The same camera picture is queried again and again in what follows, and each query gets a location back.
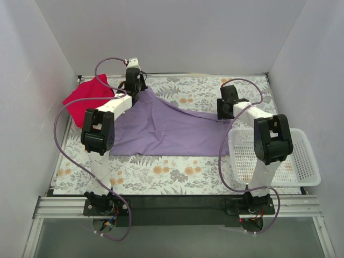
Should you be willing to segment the purple t shirt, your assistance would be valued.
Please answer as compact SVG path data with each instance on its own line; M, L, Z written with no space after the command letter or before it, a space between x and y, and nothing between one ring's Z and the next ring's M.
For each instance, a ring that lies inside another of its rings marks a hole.
M180 109L148 88L116 119L110 154L213 157L229 125L214 113Z

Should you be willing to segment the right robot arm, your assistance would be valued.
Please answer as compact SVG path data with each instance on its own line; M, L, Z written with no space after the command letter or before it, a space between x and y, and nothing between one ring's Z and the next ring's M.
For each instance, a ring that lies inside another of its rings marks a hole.
M281 163L293 151L289 122L284 114L271 114L255 107L249 100L239 98L233 85L220 88L217 100L219 119L240 119L253 129L253 149L257 158L253 177L243 192L244 209L257 213L267 199L269 187Z

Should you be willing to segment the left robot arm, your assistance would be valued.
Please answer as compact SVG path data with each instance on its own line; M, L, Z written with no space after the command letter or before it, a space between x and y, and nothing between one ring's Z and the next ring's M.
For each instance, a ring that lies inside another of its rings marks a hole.
M125 97L110 100L96 109L87 109L84 115L81 143L88 153L90 171L95 176L88 192L100 196L107 195L111 189L109 154L115 140L115 121L137 102L140 91L147 88L138 66L127 68L125 76Z

